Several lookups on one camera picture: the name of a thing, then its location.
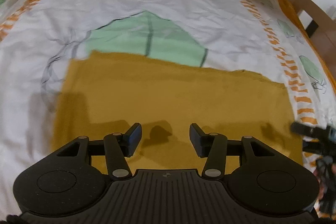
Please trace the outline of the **mustard yellow knit garment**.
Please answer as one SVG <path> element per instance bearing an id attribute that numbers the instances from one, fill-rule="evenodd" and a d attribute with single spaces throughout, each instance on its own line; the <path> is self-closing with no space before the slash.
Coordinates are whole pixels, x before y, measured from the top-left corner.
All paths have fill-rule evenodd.
<path id="1" fill-rule="evenodd" d="M 250 71 L 195 68 L 144 56 L 94 52 L 69 64 L 59 94 L 51 148 L 79 136 L 102 139 L 142 125 L 128 159 L 131 170 L 202 170 L 189 139 L 196 123 L 207 133 L 253 136 L 302 163 L 302 140 L 286 87 Z"/>

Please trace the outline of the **white patterned bed sheet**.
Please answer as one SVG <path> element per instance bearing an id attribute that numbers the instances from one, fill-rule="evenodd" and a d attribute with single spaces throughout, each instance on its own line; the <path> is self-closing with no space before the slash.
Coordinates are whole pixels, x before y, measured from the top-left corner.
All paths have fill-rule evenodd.
<path id="1" fill-rule="evenodd" d="M 72 60 L 94 52 L 250 71 L 283 84 L 294 121 L 335 124 L 326 67 L 283 0 L 40 0 L 1 37 L 1 217 L 13 184 L 51 148 Z"/>

